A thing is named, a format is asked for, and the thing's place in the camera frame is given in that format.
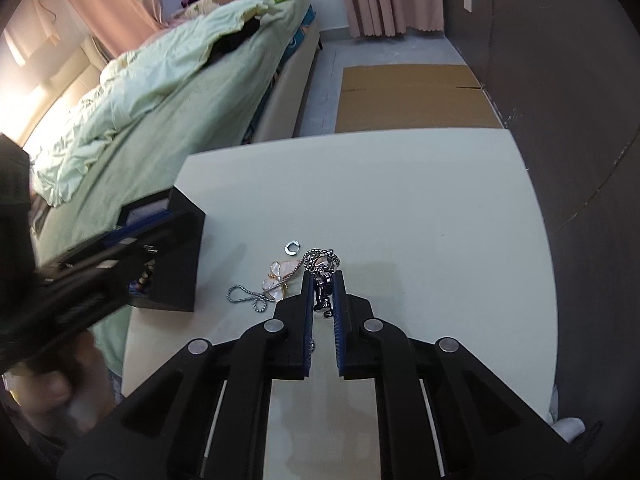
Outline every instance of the person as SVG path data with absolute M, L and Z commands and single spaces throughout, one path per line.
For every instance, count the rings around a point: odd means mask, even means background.
M 59 370 L 33 373 L 25 364 L 2 375 L 4 408 L 36 457 L 52 472 L 65 450 L 120 400 L 118 378 L 107 369 L 91 332 L 85 330 L 59 351 L 78 365 L 76 380 Z

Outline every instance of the dark brown wall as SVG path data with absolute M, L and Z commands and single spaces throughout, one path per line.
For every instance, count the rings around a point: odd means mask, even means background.
M 511 130 L 540 202 L 558 294 L 561 416 L 602 430 L 640 400 L 640 36 L 618 0 L 445 0 L 447 36 Z

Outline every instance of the silver screw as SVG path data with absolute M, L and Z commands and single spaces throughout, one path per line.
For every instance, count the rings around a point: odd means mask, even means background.
M 438 344 L 443 352 L 447 352 L 450 354 L 453 354 L 453 352 L 457 351 L 458 348 L 460 348 L 460 343 L 458 343 L 452 337 L 443 337 Z
M 193 355 L 199 355 L 207 351 L 209 343 L 204 339 L 194 339 L 187 348 Z
M 267 332 L 279 332 L 284 328 L 284 323 L 279 319 L 270 319 L 264 322 L 264 329 Z
M 367 332 L 379 332 L 380 330 L 382 330 L 382 327 L 384 326 L 384 323 L 382 323 L 382 321 L 380 321 L 379 319 L 367 319 L 364 322 L 364 330 L 366 330 Z

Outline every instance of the silver chain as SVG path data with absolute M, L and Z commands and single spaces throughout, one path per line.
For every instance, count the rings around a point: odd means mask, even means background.
M 302 258 L 300 259 L 296 267 L 289 274 L 281 277 L 277 282 L 273 283 L 273 285 L 270 285 L 267 289 L 264 289 L 264 292 L 254 292 L 252 290 L 248 290 L 242 285 L 236 284 L 230 287 L 229 290 L 226 292 L 226 298 L 229 301 L 229 303 L 242 303 L 244 301 L 253 301 L 254 310 L 259 314 L 261 314 L 265 310 L 267 310 L 268 303 L 275 303 L 276 301 L 271 297 L 271 295 L 267 294 L 267 292 L 271 292 L 272 290 L 275 290 L 279 286 L 282 286 L 285 283 L 287 283 L 295 275 L 295 273 L 298 272 L 298 270 L 302 265 L 305 266 L 305 270 L 308 270 L 309 272 L 315 275 L 315 273 L 317 272 L 316 265 L 315 265 L 316 261 L 318 260 L 318 258 L 322 258 L 322 257 L 325 257 L 331 260 L 334 263 L 336 269 L 340 266 L 340 258 L 338 258 L 338 256 L 334 253 L 333 249 L 309 249 L 302 256 Z M 231 293 L 237 288 L 239 288 L 245 294 L 247 294 L 247 297 L 232 298 Z

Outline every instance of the hand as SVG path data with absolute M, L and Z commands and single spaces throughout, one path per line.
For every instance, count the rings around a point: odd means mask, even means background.
M 115 407 L 115 400 L 94 336 L 84 331 L 65 349 L 73 352 L 81 371 L 75 389 L 60 371 L 34 374 L 24 364 L 2 378 L 28 423 L 44 435 L 68 442 L 94 427 Z

